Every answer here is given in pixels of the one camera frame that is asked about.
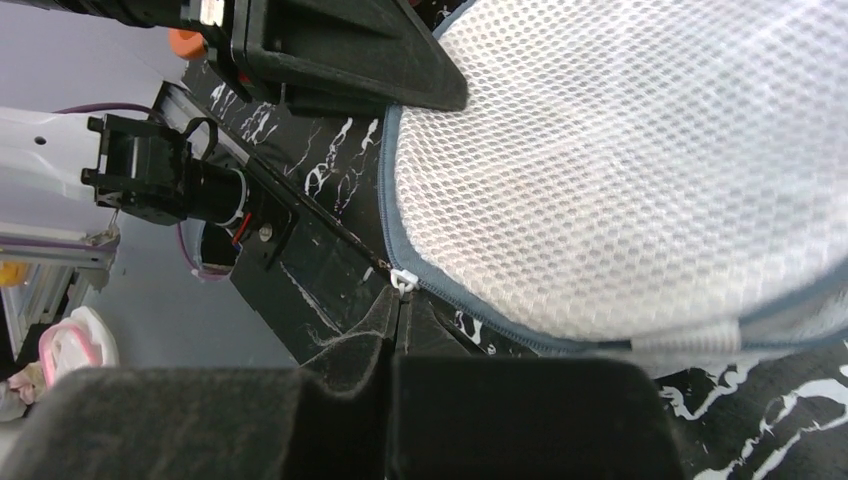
white mesh bag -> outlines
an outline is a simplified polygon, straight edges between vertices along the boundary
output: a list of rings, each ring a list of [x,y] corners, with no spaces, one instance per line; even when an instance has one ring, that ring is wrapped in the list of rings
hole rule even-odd
[[[469,102],[388,112],[396,268],[540,353],[843,337],[848,1],[470,0],[437,36]]]

black marble table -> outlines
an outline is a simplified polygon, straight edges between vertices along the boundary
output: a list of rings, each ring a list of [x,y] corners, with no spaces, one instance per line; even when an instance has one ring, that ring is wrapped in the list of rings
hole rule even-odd
[[[425,0],[416,10],[435,27],[460,3]],[[385,258],[376,188],[382,119],[296,118],[285,108],[244,104],[202,62],[190,65],[183,82]],[[530,354],[477,320],[450,313],[490,355]],[[775,361],[691,369],[657,386],[691,478],[848,478],[848,343]]]

screw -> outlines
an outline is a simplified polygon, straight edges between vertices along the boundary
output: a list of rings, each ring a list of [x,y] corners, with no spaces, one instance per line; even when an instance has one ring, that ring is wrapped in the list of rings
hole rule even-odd
[[[266,223],[265,225],[262,225],[262,228],[259,229],[259,240],[267,242],[268,240],[271,240],[271,235],[273,234],[274,229],[271,228],[271,224]]]

white mesh fabric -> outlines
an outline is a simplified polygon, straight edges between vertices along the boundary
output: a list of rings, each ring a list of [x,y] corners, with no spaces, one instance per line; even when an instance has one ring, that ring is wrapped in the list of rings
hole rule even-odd
[[[583,340],[732,318],[848,256],[848,2],[476,0],[463,112],[404,109],[421,257]]]

